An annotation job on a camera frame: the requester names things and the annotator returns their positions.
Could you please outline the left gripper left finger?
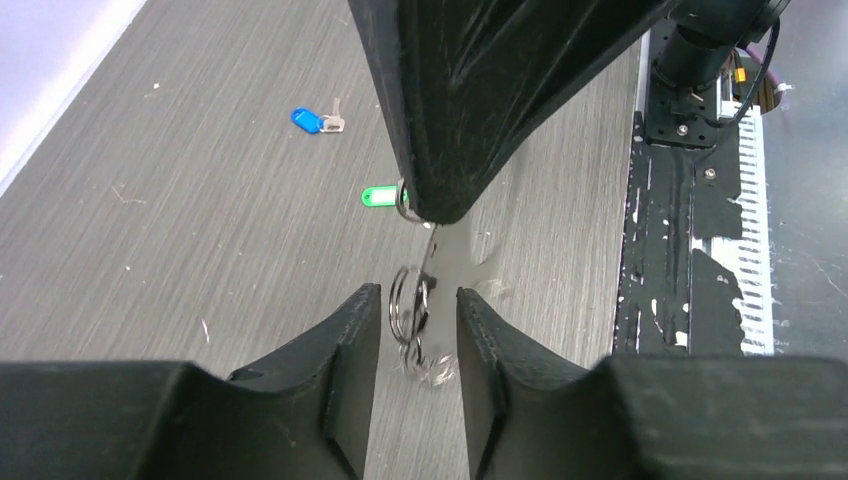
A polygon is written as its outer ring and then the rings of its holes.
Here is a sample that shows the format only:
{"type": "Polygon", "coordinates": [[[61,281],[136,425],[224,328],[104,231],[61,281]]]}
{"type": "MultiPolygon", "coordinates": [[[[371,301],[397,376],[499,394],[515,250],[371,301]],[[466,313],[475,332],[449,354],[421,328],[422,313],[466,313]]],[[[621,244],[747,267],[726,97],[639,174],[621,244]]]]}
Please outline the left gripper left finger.
{"type": "Polygon", "coordinates": [[[380,350],[381,288],[365,283],[326,319],[233,371],[239,479],[361,479],[380,350]]]}

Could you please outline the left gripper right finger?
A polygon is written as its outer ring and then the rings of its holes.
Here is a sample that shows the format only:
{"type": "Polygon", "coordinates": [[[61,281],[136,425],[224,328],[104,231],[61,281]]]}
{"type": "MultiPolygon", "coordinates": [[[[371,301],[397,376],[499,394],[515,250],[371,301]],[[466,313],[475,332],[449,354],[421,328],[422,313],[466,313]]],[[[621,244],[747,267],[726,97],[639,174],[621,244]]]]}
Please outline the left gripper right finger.
{"type": "Polygon", "coordinates": [[[469,473],[474,479],[600,479],[602,375],[506,322],[474,290],[456,295],[469,473]]]}

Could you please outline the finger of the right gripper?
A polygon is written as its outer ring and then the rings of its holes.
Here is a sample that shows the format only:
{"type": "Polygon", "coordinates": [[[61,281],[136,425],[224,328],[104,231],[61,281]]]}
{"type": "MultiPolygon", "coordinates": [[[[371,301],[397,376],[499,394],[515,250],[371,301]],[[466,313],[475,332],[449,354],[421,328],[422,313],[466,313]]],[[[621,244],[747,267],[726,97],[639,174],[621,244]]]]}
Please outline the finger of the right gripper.
{"type": "Polygon", "coordinates": [[[669,1],[360,0],[349,5],[409,205],[459,221],[522,142],[669,1]]]}

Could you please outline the metal keyring holder plate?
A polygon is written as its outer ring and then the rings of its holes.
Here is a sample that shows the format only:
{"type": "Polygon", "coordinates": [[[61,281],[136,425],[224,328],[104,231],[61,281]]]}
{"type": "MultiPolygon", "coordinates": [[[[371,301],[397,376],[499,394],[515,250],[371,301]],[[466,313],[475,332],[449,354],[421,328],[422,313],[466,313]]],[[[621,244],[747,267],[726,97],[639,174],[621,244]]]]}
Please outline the metal keyring holder plate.
{"type": "Polygon", "coordinates": [[[398,344],[404,375],[430,386],[458,376],[456,354],[456,293],[459,288],[483,289],[495,296],[505,291],[495,275],[503,245],[477,261],[472,225],[434,225],[418,265],[403,265],[389,289],[388,324],[398,344]]]}

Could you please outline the green tagged key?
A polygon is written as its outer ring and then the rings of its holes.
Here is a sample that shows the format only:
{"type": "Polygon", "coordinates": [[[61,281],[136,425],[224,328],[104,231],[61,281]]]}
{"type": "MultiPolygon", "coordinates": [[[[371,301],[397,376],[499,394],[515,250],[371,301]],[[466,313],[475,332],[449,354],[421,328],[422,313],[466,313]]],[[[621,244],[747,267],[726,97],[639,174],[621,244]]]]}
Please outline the green tagged key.
{"type": "Polygon", "coordinates": [[[365,188],[360,200],[368,208],[393,207],[405,220],[431,228],[432,224],[420,218],[409,206],[406,183],[401,178],[395,185],[371,186],[365,188]]]}

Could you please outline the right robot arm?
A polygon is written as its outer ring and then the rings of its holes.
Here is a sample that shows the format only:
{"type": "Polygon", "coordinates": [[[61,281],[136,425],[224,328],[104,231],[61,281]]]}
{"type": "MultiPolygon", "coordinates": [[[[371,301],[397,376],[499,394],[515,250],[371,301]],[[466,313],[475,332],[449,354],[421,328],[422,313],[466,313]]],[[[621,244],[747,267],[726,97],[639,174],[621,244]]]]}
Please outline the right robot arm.
{"type": "Polygon", "coordinates": [[[673,88],[710,84],[776,36],[782,1],[353,1],[409,205],[453,224],[522,142],[662,20],[673,88]]]}

